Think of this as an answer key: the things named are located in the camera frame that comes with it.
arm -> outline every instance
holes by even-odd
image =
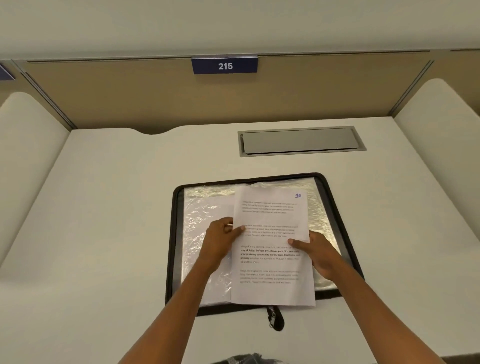
[[[378,364],[444,364],[375,294],[320,233],[310,232],[310,244],[289,239],[305,251],[315,269],[333,281],[345,298]]]
[[[120,364],[180,364],[210,275],[220,266],[244,226],[232,230],[232,218],[210,224],[192,270],[147,331]]]

fabric item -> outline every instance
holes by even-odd
[[[237,355],[232,356],[226,360],[221,362],[217,362],[214,364],[287,364],[280,360],[276,359],[262,359],[260,354],[247,354],[247,355]]]

forearm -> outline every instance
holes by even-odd
[[[209,277],[207,267],[195,264],[167,306],[120,363],[180,364]]]
[[[444,363],[346,263],[336,267],[334,283],[345,298],[378,364]]]

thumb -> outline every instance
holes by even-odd
[[[304,243],[300,240],[289,239],[288,243],[293,246],[295,249],[299,249],[304,251],[305,253],[309,254],[312,251],[312,244],[311,243]]]
[[[232,238],[232,241],[234,242],[236,238],[238,238],[243,232],[245,231],[244,226],[239,226],[236,229],[233,229],[228,235]]]

white desk surface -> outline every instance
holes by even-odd
[[[240,158],[239,130],[354,125],[367,151]],[[173,190],[320,172],[367,282],[440,355],[480,350],[480,243],[391,118],[73,131],[0,268],[5,363],[115,363],[164,306]],[[197,318],[184,363],[373,363],[342,298]]]

